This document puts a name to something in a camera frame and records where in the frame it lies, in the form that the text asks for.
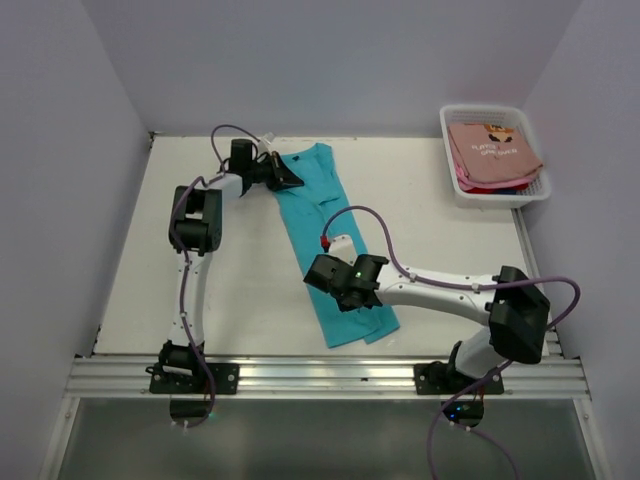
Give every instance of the red connector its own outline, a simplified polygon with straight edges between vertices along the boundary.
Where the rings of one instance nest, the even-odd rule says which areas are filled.
[[[329,252],[329,247],[331,246],[331,242],[329,242],[329,239],[327,238],[326,235],[322,235],[320,237],[320,245],[322,246],[324,253]]]

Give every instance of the glass panel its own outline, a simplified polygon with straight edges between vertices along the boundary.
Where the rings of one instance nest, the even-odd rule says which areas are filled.
[[[167,400],[83,400],[60,478],[412,480],[429,478],[432,401],[220,399],[183,435]],[[593,479],[573,403],[487,401],[480,429],[506,445],[523,479]],[[443,480],[514,478],[487,441],[441,422]]]

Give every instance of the pink shirt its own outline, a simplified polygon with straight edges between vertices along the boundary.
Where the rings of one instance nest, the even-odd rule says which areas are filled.
[[[520,132],[491,129],[464,123],[449,126],[452,155],[465,183],[478,188],[509,188],[531,182],[543,165]]]

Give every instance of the folded clothes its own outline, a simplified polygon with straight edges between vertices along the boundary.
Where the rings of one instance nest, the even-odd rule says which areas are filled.
[[[469,180],[466,176],[464,169],[460,166],[460,153],[458,152],[455,144],[451,142],[451,153],[453,156],[453,165],[456,170],[456,177],[458,179],[458,185],[464,192],[469,193],[493,193],[499,189],[520,189],[524,190],[527,186],[533,182],[538,174],[531,175],[529,177],[518,178],[508,182],[494,182],[494,183],[479,183]]]
[[[462,186],[460,188],[462,191],[467,193],[476,193],[482,195],[517,195],[518,192],[522,190],[526,190],[529,185],[520,185],[513,188],[476,188],[473,187],[470,190],[465,190]]]
[[[530,183],[543,165],[520,132],[496,125],[454,123],[449,140],[459,179],[471,187]]]

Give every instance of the metal frame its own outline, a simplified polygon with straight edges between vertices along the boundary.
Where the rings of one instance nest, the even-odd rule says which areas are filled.
[[[207,357],[208,361],[240,365],[237,395],[226,398],[296,399],[446,399],[417,397],[413,365],[446,358],[298,358]],[[146,366],[152,356],[108,356],[78,359],[69,376],[66,395],[73,398],[168,398],[148,392]],[[503,374],[510,399],[588,399],[589,391],[579,360],[546,358],[539,365],[513,365]],[[174,395],[173,398],[200,398]]]
[[[47,454],[38,475],[39,480],[55,480],[58,478],[79,406],[80,398],[78,397],[65,397],[62,399],[60,412],[49,440]]]
[[[531,242],[520,210],[512,210],[527,270],[538,276]],[[591,413],[589,388],[580,360],[562,357],[555,331],[547,333],[549,356],[539,365],[514,364],[503,373],[505,394],[492,400],[573,399],[593,470],[598,480],[612,478],[602,441]],[[240,365],[238,393],[229,399],[352,399],[444,400],[448,396],[418,396],[413,365],[447,361],[441,357],[207,357],[208,361]],[[148,392],[145,367],[152,356],[94,356],[76,359],[62,408],[41,471],[41,480],[55,479],[62,466],[80,400],[83,398],[158,399]],[[201,396],[173,396],[198,398]]]
[[[582,437],[591,459],[591,466],[595,473],[596,480],[609,480],[613,478],[613,471],[604,449],[602,437],[598,431],[595,417],[593,416],[593,407],[590,400],[575,399],[573,404],[576,408],[576,415],[580,423]]]

